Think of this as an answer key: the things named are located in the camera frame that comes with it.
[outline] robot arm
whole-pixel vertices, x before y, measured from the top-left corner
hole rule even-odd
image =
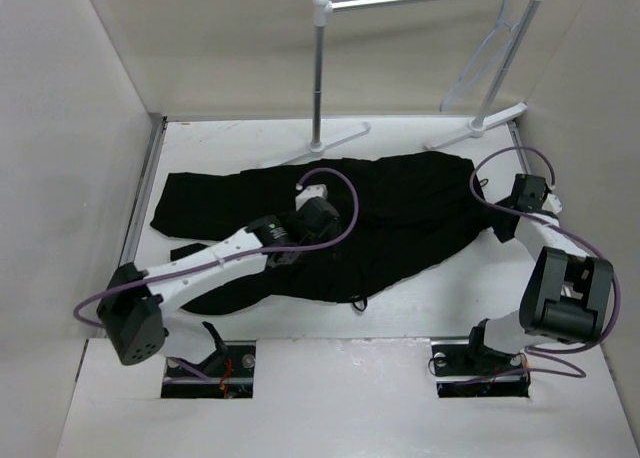
[[[517,175],[511,196],[499,204],[558,225],[560,202],[543,178]],[[519,310],[475,326],[465,359],[500,366],[528,346],[597,340],[609,303],[611,263],[589,256],[547,224],[499,211],[492,211],[490,221],[501,242],[517,239],[537,261]]]
[[[181,260],[146,270],[138,270],[133,263],[118,268],[109,288],[204,268],[188,276],[132,288],[100,302],[98,317],[121,363],[134,365],[160,353],[183,358],[204,373],[215,369],[225,359],[226,345],[213,325],[205,321],[194,330],[172,315],[191,300],[230,281],[303,259],[295,249],[266,254],[257,251],[261,248],[314,245],[336,238],[341,232],[339,216],[326,197],[324,185],[310,186],[296,197],[295,212],[255,220],[224,241]],[[232,255],[233,259],[225,260]],[[216,261],[218,266],[208,266]]]

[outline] wire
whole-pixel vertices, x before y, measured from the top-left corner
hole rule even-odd
[[[549,222],[543,220],[542,218],[538,218],[535,215],[529,214],[529,213],[522,213],[520,211],[516,211],[516,210],[512,210],[510,208],[505,208],[504,206],[500,206],[500,205],[496,205],[494,203],[489,203],[487,200],[485,200],[482,196],[480,196],[476,190],[474,189],[474,180],[476,179],[476,176],[478,174],[478,172],[482,169],[482,167],[484,165],[486,165],[488,162],[490,162],[491,160],[493,160],[495,157],[502,155],[503,153],[507,153],[509,151],[529,151],[532,153],[535,153],[536,155],[538,155],[540,158],[543,159],[543,161],[546,163],[546,165],[549,167],[549,172],[551,173],[551,184],[552,186],[555,186],[556,184],[556,173],[555,170],[553,169],[553,166],[551,165],[551,161],[539,150],[529,147],[529,146],[509,146],[507,148],[503,148],[502,150],[498,150],[495,153],[490,154],[489,156],[487,156],[484,160],[482,160],[480,162],[480,164],[478,166],[476,166],[476,168],[473,170],[473,172],[471,173],[471,176],[469,177],[469,190],[471,191],[471,194],[473,195],[473,197],[478,200],[480,203],[484,204],[485,206],[494,209],[494,210],[498,210],[498,211],[502,211],[504,213],[508,213],[510,215],[514,215],[514,216],[518,216],[521,218],[526,218],[527,220],[531,220],[531,221],[535,221],[536,223],[540,223],[542,225],[547,226],[548,228],[561,233],[562,235],[566,236],[567,238],[569,238],[570,240],[574,241],[575,243],[578,243],[580,245],[582,245],[584,248],[586,248],[588,251],[590,251],[591,253],[593,253],[595,256],[597,256],[600,259],[606,259],[604,254],[598,249],[596,248],[594,245],[592,245],[591,243],[589,243],[587,240],[581,238],[580,236],[565,230],[564,228],[561,228],[560,226],[556,226],[553,224],[550,224]],[[620,302],[622,300],[622,294],[620,291],[620,283],[618,281],[618,276],[616,275],[615,271],[613,272],[613,309],[611,311],[611,317],[609,318],[609,322],[607,323],[607,326],[605,327],[604,331],[601,333],[601,335],[598,337],[597,340],[591,342],[591,343],[586,343],[582,346],[579,346],[577,348],[568,348],[568,349],[558,349],[558,350],[554,350],[554,349],[548,349],[548,348],[540,348],[537,346],[531,346],[528,348],[529,353],[531,353],[531,351],[533,352],[542,352],[542,353],[547,353],[547,354],[551,354],[551,355],[570,355],[570,354],[574,354],[574,353],[581,353],[583,351],[587,351],[590,350],[591,348],[599,345],[600,343],[602,343],[610,334],[611,331],[613,330],[613,328],[616,325],[616,322],[618,321],[618,316],[620,315]]]
[[[226,373],[224,375],[222,375],[222,378],[220,378],[219,386],[220,386],[220,389],[224,393],[224,397],[228,398],[228,396],[229,396],[229,379],[231,378],[231,372],[233,371],[233,362],[231,361],[231,358],[227,359],[227,361],[225,362],[225,365],[227,367],[227,371],[226,371]]]
[[[233,255],[224,257],[224,261],[231,261],[239,258],[244,258],[245,256],[262,254],[262,253],[286,253],[290,251],[306,252],[306,251],[324,250],[325,248],[330,248],[332,246],[337,245],[338,243],[343,241],[345,238],[347,238],[347,236],[351,234],[351,232],[353,231],[353,228],[356,226],[356,222],[358,221],[358,215],[360,213],[360,205],[358,203],[358,193],[356,192],[356,189],[353,186],[353,183],[351,183],[351,181],[349,180],[349,178],[347,178],[344,174],[340,173],[339,171],[334,170],[333,168],[315,168],[313,170],[308,171],[302,176],[302,178],[300,178],[300,180],[296,185],[296,188],[298,190],[301,190],[303,188],[304,183],[316,173],[331,173],[333,175],[336,175],[337,177],[342,179],[342,181],[344,181],[344,183],[349,188],[349,191],[351,192],[351,197],[353,199],[353,215],[351,217],[351,221],[349,222],[349,226],[347,226],[347,229],[342,234],[340,234],[340,236],[333,238],[332,240],[329,240],[325,243],[319,243],[317,245],[267,246],[263,248],[257,248],[254,250],[241,251],[239,253],[234,253]],[[78,305],[76,305],[76,307],[73,309],[73,316],[76,320],[86,325],[94,326],[96,328],[102,328],[102,324],[100,322],[85,318],[84,316],[82,316],[81,311],[87,306],[89,306],[90,304],[95,303],[96,301],[100,301],[104,298],[108,298],[118,293],[122,293],[123,291],[128,291],[134,288],[138,288],[140,286],[150,285],[152,283],[158,283],[161,281],[173,280],[175,278],[181,278],[183,276],[192,275],[194,273],[199,273],[201,271],[215,268],[219,264],[220,264],[220,261],[215,260],[209,263],[194,266],[192,268],[187,268],[185,270],[180,270],[173,273],[167,273],[165,275],[158,275],[151,278],[144,278],[141,280],[132,281],[130,283],[125,283],[123,285],[114,286],[113,288],[109,288],[107,290],[101,291],[100,293],[96,293],[95,295],[90,296],[89,298],[78,303]]]
[[[498,52],[489,59],[489,61],[478,71],[470,80],[465,82],[467,75],[473,69],[476,61],[480,57],[480,54],[484,51],[487,45],[491,42],[491,39],[495,36],[495,34],[502,28],[503,26],[507,27],[510,33],[513,33],[520,23],[516,23],[514,25],[510,25],[504,20],[504,12],[507,7],[507,0],[502,0],[500,5],[500,10],[498,11],[498,17],[496,18],[496,22],[493,25],[493,29],[489,32],[489,34],[482,41],[478,49],[469,59],[469,62],[464,67],[464,70],[458,77],[457,81],[454,85],[445,93],[444,98],[442,99],[442,103],[440,103],[440,111],[445,112],[448,111],[449,108],[455,104],[464,93],[469,91],[484,75],[485,73],[493,66],[493,64],[500,58],[502,55],[506,53],[513,42],[513,39],[510,39],[505,43]]]

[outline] black garment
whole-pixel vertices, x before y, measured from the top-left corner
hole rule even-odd
[[[247,170],[231,176],[192,173],[167,179],[151,226],[168,236],[223,240],[250,221],[290,211],[295,183],[308,170],[330,167],[354,184],[360,217],[336,249],[309,253],[302,263],[246,276],[191,301],[193,313],[218,315],[276,294],[351,303],[451,257],[488,226],[485,208],[469,192],[470,160],[439,152],[377,161],[319,160]],[[314,175],[346,228],[353,206],[338,177]],[[476,190],[481,193],[476,182]],[[197,248],[174,250],[172,259]]]

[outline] white floor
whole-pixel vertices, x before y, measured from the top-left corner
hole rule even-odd
[[[326,128],[359,121],[330,120]],[[368,121],[369,136],[328,156],[414,153],[430,133],[463,123]],[[299,145],[308,129],[302,120],[171,124],[137,264],[162,263],[177,244],[148,226],[169,172],[238,172]],[[500,128],[448,151],[478,161],[511,144]],[[519,171],[515,154],[487,167],[488,198],[505,196]],[[58,458],[638,458],[599,348],[571,358],[587,379],[534,375],[529,399],[437,398],[430,342],[410,337],[464,335],[480,319],[515,309],[532,266],[518,244],[500,245],[487,232],[441,266],[380,293],[360,316],[348,305],[271,297],[216,318],[225,339],[259,338],[251,400],[158,399],[161,356],[122,367],[108,340],[92,340]],[[273,339],[302,337],[324,339]],[[367,339],[336,339],[345,337]],[[379,337],[398,338],[369,339]]]
[[[638,458],[600,350],[531,398],[439,399],[429,341],[261,340],[250,400],[162,400],[158,355],[91,340],[57,458]],[[532,359],[532,365],[541,365]]]
[[[324,130],[332,133],[362,121],[331,119]],[[425,138],[449,131],[465,120],[375,117],[366,121],[372,125],[369,135],[329,150],[325,156],[376,159],[417,153],[422,151]],[[273,154],[304,143],[309,126],[308,120],[169,124],[136,264],[145,268],[166,262],[169,250],[189,242],[167,238],[149,226],[169,173],[226,175],[255,167]],[[511,135],[502,126],[482,139],[467,140],[445,151],[478,162],[511,145]],[[514,175],[521,171],[515,153],[487,165],[481,177],[489,178],[485,187],[488,199],[495,201],[508,195]],[[447,262],[373,297],[363,314],[355,313],[349,305],[272,296],[252,308],[212,321],[227,340],[466,335],[481,319],[500,317],[516,309],[532,269],[533,260],[524,247],[518,243],[501,245],[487,231]],[[183,315],[185,321],[200,326],[197,318]]]

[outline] purple cable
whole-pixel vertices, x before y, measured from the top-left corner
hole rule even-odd
[[[191,373],[194,376],[197,376],[198,378],[200,378],[201,380],[204,381],[211,381],[213,382],[214,380],[210,377],[207,376],[205,373],[201,372],[197,367],[193,366],[192,364],[190,364],[189,362],[181,359],[181,358],[169,358],[171,361],[173,361],[174,363],[176,363],[180,368],[184,368],[185,370],[187,370],[189,373]],[[164,383],[173,383],[176,381],[181,381],[184,380],[184,378],[172,378],[169,380],[165,380]]]
[[[225,257],[224,261],[235,260],[238,258],[243,258],[245,256],[255,255],[258,253],[283,253],[283,252],[289,252],[289,251],[303,252],[303,251],[323,250],[325,248],[330,248],[334,245],[337,245],[342,240],[344,240],[347,236],[349,236],[349,234],[353,231],[353,228],[356,226],[356,222],[358,221],[358,215],[360,213],[360,205],[358,203],[358,193],[356,192],[356,189],[353,186],[353,183],[351,183],[349,178],[347,178],[345,175],[343,175],[339,171],[334,170],[332,168],[315,168],[305,173],[302,176],[302,178],[300,178],[300,180],[298,181],[296,187],[299,189],[302,189],[304,183],[309,179],[309,177],[312,175],[315,175],[316,173],[331,173],[333,175],[336,175],[338,178],[344,181],[344,183],[349,188],[349,191],[351,192],[351,197],[353,198],[353,216],[351,217],[351,222],[349,223],[349,226],[347,226],[347,229],[340,236],[332,240],[329,240],[325,243],[320,243],[317,245],[270,246],[270,247],[268,246],[264,248],[258,248],[255,250],[241,251],[239,253],[235,253],[233,255]],[[139,286],[150,285],[151,283],[157,283],[160,281],[167,281],[175,278],[181,278],[186,275],[191,275],[193,273],[198,273],[211,268],[215,268],[219,264],[220,262],[216,260],[210,263],[205,263],[203,265],[194,266],[193,268],[187,268],[186,270],[176,271],[174,273],[167,273],[166,275],[159,275],[151,278],[144,278],[142,280],[132,281],[131,283],[125,283],[124,285],[119,285],[113,288],[109,288],[107,290],[101,291],[100,293],[96,293],[95,295],[90,296],[89,298],[78,303],[78,305],[76,305],[76,307],[73,309],[73,316],[75,317],[76,320],[86,325],[102,328],[102,324],[100,322],[85,318],[80,314],[80,312],[90,304],[95,303],[96,301],[100,301],[103,298],[107,298],[109,296],[115,295],[117,293],[122,293],[123,291],[131,290],[133,288],[138,288]]]
[[[514,216],[519,216],[521,218],[526,218],[528,220],[532,220],[535,221],[536,223],[540,223],[545,225],[548,228],[551,228],[554,231],[557,231],[558,233],[563,234],[564,236],[566,236],[567,238],[569,238],[570,240],[579,243],[580,245],[584,246],[587,250],[589,250],[590,252],[592,252],[595,256],[597,256],[600,259],[606,259],[604,257],[604,255],[602,254],[602,252],[600,252],[600,250],[598,250],[594,245],[592,245],[591,243],[589,243],[587,240],[579,237],[578,235],[575,235],[574,233],[571,233],[570,231],[567,231],[559,226],[556,225],[552,225],[549,222],[543,220],[542,218],[538,218],[537,216],[533,216],[530,215],[528,213],[522,213],[520,211],[515,211],[515,210],[511,210],[509,208],[505,208],[503,206],[500,205],[496,205],[494,203],[489,203],[488,201],[486,201],[484,198],[482,198],[474,189],[473,187],[473,182],[474,179],[476,178],[478,171],[480,171],[480,169],[486,165],[489,161],[491,161],[492,159],[494,159],[496,156],[498,155],[502,155],[503,153],[506,153],[508,151],[516,151],[516,150],[523,150],[523,151],[530,151],[532,153],[535,153],[536,155],[538,155],[540,158],[542,158],[544,160],[544,162],[547,164],[547,166],[549,167],[549,171],[551,172],[551,184],[555,185],[556,183],[556,176],[555,176],[555,171],[553,169],[553,166],[551,166],[551,162],[549,161],[549,159],[539,150],[536,150],[535,148],[531,148],[529,146],[510,146],[508,148],[503,148],[502,150],[496,151],[495,153],[492,153],[491,155],[487,156],[484,160],[482,160],[480,162],[480,164],[475,168],[475,170],[473,170],[473,172],[471,173],[471,177],[469,178],[469,189],[471,190],[471,194],[473,195],[473,197],[478,200],[480,203],[484,204],[485,206],[488,206],[489,208],[492,208],[494,210],[499,210],[502,211],[504,213],[508,213],[510,215],[514,215]],[[620,293],[620,283],[618,281],[618,276],[616,275],[615,271],[613,273],[613,310],[611,311],[611,318],[609,319],[609,322],[607,323],[607,326],[605,327],[604,331],[602,332],[602,334],[598,337],[597,340],[593,341],[592,343],[588,343],[582,346],[579,346],[577,348],[569,348],[569,349],[563,349],[563,350],[550,350],[547,348],[539,348],[537,346],[532,346],[529,347],[529,352],[531,351],[537,351],[537,352],[544,352],[544,353],[548,353],[551,355],[570,355],[573,353],[580,353],[583,351],[587,351],[590,350],[591,348],[599,345],[600,343],[602,343],[610,334],[611,331],[613,330],[616,321],[618,321],[618,316],[620,315],[620,301],[622,299],[622,295]]]
[[[560,363],[561,365],[566,366],[567,368],[571,368],[575,371],[575,373],[571,373],[570,371],[561,371],[561,370],[552,370],[550,368],[518,368],[517,370],[509,370],[503,371],[502,373],[496,373],[495,375],[489,376],[480,376],[478,378],[472,378],[470,380],[461,381],[456,383],[457,385],[475,385],[478,383],[484,383],[489,380],[494,380],[496,378],[500,378],[501,376],[513,376],[513,375],[521,375],[523,373],[547,373],[549,375],[560,375],[560,376],[568,376],[570,378],[586,378],[587,373],[580,368],[579,366],[574,365],[573,363],[569,363],[566,360],[555,356],[549,356],[542,353],[538,353],[535,349],[531,349],[528,347],[525,350],[526,353],[531,356],[537,356],[538,358],[544,358],[545,360],[555,361],[556,363]]]

